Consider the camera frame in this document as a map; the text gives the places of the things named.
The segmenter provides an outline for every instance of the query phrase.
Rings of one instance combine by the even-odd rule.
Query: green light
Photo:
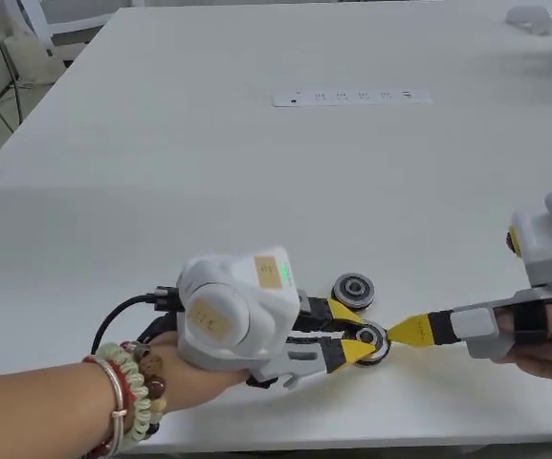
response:
[[[279,267],[279,275],[282,277],[282,279],[288,281],[288,273],[286,271],[286,265],[282,265]]]

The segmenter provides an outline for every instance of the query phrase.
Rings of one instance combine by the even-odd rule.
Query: label sticker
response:
[[[274,94],[274,107],[400,105],[431,103],[431,93],[419,89],[353,89],[287,91]]]
[[[193,301],[187,311],[188,319],[217,341],[222,341],[231,330],[231,323],[205,299]]]
[[[276,258],[273,256],[256,256],[254,258],[258,285],[261,289],[282,289],[282,279],[277,271]]]

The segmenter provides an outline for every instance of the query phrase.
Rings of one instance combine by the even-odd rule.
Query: power strip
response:
[[[390,105],[431,103],[431,93],[425,90],[340,90],[291,91],[272,96],[274,107],[310,107],[343,105]]]

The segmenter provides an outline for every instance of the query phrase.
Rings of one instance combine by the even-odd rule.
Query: yellow label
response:
[[[435,344],[429,316],[412,316],[388,330],[388,339],[408,346],[427,347]]]
[[[225,339],[231,330],[229,320],[204,299],[197,299],[187,311],[188,319],[217,341]]]
[[[261,289],[281,290],[282,280],[277,271],[276,258],[273,256],[256,256],[254,258],[258,285]]]

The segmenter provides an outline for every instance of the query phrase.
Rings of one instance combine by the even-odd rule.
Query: black wire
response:
[[[11,84],[14,88],[14,94],[16,95],[16,111],[18,112],[18,125],[22,124],[24,117],[23,117],[23,108],[20,103],[20,92],[18,91],[18,84],[16,83],[16,75],[14,74],[14,70],[11,67],[10,60],[8,58],[8,54],[6,53],[6,50],[4,50],[4,46],[1,43],[0,40],[0,53],[1,56],[4,58],[4,62],[6,63],[6,67],[8,68],[8,72],[10,73],[11,77]]]
[[[93,347],[91,347],[91,355],[95,354],[99,349],[99,346],[101,345],[101,340],[103,339],[103,335],[105,334],[107,327],[111,325],[111,323],[114,321],[116,317],[118,317],[123,311],[130,308],[134,304],[139,304],[139,303],[152,304],[154,303],[154,300],[155,300],[154,295],[138,295],[127,299],[125,302],[119,304],[116,308],[114,308],[114,310],[107,315],[107,317],[101,323],[101,325],[99,326],[99,329],[95,333],[95,339],[93,339]]]

